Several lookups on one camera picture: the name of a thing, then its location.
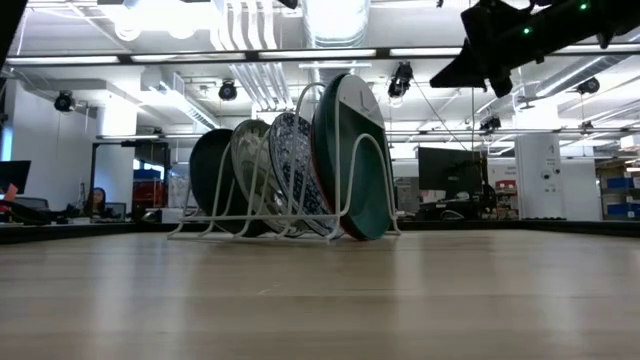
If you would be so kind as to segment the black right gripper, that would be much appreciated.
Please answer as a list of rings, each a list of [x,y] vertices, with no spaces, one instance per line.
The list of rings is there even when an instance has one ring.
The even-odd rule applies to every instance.
[[[461,52],[430,80],[432,88],[481,88],[485,76],[497,98],[511,93],[517,66],[575,44],[599,31],[604,0],[554,0],[534,12],[503,0],[480,0],[461,14]]]

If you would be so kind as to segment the blue patterned plate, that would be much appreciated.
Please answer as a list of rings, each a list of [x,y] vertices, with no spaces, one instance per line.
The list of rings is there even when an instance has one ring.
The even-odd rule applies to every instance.
[[[294,215],[328,215],[311,160],[311,123],[294,113],[279,114],[270,125],[269,155],[272,165],[270,180],[276,181],[274,212],[288,214],[292,203]]]

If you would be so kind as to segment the person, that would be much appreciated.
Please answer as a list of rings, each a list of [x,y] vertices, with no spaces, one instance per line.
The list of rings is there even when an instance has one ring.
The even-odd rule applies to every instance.
[[[104,218],[107,215],[106,211],[106,192],[101,187],[95,187],[90,193],[90,198],[87,200],[84,207],[85,214],[90,217]]]

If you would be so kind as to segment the blue storage bins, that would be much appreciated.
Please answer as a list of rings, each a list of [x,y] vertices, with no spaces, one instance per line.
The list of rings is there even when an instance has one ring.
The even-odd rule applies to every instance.
[[[640,177],[609,178],[602,196],[607,216],[640,219]]]

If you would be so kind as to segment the black metal stand frame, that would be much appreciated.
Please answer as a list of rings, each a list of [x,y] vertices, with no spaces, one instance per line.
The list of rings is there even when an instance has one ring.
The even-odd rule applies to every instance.
[[[98,141],[92,145],[90,190],[101,187],[106,192],[106,204],[120,206],[118,212],[128,220],[138,221],[145,210],[133,207],[133,177],[135,170],[157,170],[164,175],[165,207],[168,204],[170,147],[156,140]]]

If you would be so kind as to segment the green floral plate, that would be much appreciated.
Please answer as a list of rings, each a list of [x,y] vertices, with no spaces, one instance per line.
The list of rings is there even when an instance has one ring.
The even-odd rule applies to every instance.
[[[270,158],[269,128],[263,121],[246,120],[233,130],[230,140],[235,178],[252,215],[281,215],[287,209]]]

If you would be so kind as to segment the large plain green plate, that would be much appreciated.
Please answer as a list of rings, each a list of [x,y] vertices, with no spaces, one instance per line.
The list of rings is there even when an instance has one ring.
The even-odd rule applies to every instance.
[[[390,156],[379,104],[364,80],[334,77],[322,94],[311,131],[314,168],[329,208],[348,212],[344,231],[359,240],[378,239],[391,226],[385,173]]]

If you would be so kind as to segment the white square pillar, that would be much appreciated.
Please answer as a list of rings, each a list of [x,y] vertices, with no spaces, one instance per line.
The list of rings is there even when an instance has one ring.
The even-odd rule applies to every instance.
[[[564,219],[558,135],[520,135],[515,155],[520,219]]]

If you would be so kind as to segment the plain dark plate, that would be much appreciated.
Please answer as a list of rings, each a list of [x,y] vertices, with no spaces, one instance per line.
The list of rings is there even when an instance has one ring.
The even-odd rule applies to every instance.
[[[194,145],[189,159],[190,181],[192,193],[200,207],[208,216],[212,215],[219,171],[222,170],[217,215],[222,215],[226,208],[227,216],[241,216],[247,214],[248,202],[242,192],[240,183],[235,182],[235,172],[232,165],[232,151],[227,152],[225,162],[222,157],[230,143],[233,131],[230,129],[215,129],[204,134]]]

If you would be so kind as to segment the black overhead light beam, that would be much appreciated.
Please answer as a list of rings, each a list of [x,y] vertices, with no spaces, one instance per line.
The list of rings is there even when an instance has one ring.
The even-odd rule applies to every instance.
[[[69,67],[103,65],[215,64],[242,62],[351,61],[388,59],[452,59],[459,47],[332,48],[294,50],[244,50],[224,52],[178,52],[159,54],[89,54],[56,56],[13,56],[12,67]]]

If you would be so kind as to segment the red cabinet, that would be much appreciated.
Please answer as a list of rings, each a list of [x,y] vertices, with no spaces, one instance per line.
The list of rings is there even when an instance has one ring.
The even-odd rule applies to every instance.
[[[162,208],[165,205],[164,175],[157,170],[135,170],[132,203],[135,209]]]

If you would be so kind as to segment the black aluminium table frame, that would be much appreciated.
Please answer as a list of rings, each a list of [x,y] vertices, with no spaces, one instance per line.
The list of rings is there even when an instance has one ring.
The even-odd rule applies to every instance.
[[[133,233],[169,233],[177,224],[111,223],[95,225],[0,226],[0,245],[109,236]],[[477,220],[402,221],[402,233],[444,230],[530,230],[640,238],[640,221]]]

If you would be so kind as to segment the black computer monitor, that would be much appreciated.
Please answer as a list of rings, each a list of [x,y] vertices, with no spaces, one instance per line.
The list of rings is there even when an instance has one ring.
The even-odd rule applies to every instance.
[[[487,161],[478,151],[420,147],[417,154],[419,188],[486,198]]]
[[[6,193],[11,185],[23,194],[31,167],[30,160],[0,161],[0,193]]]

